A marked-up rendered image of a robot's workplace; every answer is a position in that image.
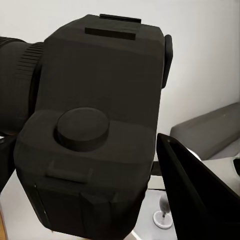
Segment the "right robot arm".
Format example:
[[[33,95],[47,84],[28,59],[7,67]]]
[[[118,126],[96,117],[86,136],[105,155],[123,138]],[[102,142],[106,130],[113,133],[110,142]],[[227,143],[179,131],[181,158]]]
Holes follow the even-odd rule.
[[[240,157],[226,157],[214,160],[202,160],[217,177],[240,196]],[[159,161],[153,161],[148,190],[165,191],[165,184]]]

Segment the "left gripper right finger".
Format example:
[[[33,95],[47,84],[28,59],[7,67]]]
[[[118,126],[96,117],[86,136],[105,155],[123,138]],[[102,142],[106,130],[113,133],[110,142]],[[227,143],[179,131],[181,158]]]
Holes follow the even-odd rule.
[[[240,196],[180,141],[156,134],[177,240],[240,240]]]

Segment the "digital camera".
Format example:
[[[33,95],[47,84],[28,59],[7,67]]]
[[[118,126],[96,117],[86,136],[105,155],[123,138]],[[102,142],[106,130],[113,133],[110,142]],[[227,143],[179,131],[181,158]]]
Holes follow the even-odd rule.
[[[88,14],[44,42],[0,36],[0,138],[52,232],[124,240],[154,169],[172,36],[141,18]]]

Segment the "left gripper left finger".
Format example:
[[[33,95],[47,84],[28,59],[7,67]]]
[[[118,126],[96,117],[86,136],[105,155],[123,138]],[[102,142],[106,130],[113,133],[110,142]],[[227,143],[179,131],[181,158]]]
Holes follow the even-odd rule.
[[[13,152],[18,135],[0,137],[0,193],[16,169]]]

